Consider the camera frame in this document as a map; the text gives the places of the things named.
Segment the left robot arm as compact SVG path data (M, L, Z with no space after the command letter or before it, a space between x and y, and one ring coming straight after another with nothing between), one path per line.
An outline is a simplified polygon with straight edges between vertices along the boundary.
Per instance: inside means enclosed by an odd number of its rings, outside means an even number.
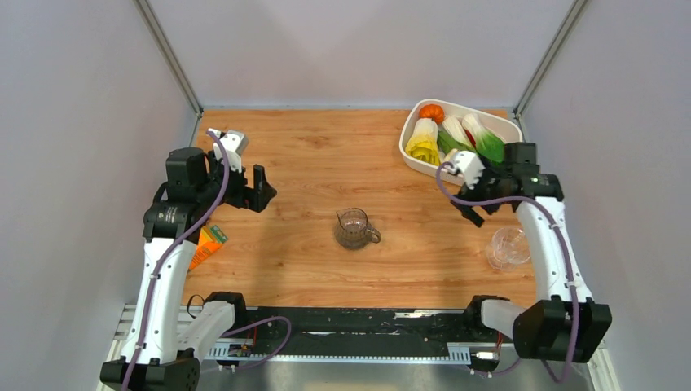
M202 226L220 204L262 212L276 197L261 165L253 185L231 154L198 147L172 151L166 180L143 217L143 277L135 314L119 358L105 362L100 381L115 390L194 390L200 366L225 332L239 337L249 327L239 293L212 292L204 308L178 330L184 284Z

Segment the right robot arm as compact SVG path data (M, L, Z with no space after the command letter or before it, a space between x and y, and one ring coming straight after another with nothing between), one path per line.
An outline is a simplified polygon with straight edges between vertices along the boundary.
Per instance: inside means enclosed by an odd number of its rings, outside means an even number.
M475 296L464 327L474 340L496 331L513 341L525 359L588 362L612 323L606 304L595 302L583 281L565 224L564 194L554 174L543 174L534 143L504 145L493 163L474 152L457 152L448 173L464 183L451 202L475 226L484 223L479 206L494 213L511 206L526 237L534 267L536 302L528 308L503 297Z

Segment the clear glass dripper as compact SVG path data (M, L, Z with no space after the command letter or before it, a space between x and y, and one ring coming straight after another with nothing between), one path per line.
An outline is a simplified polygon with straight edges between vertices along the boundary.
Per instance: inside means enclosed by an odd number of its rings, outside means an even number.
M525 232L521 228L498 229L486 246L486 259L496 270L510 271L530 259L530 249Z

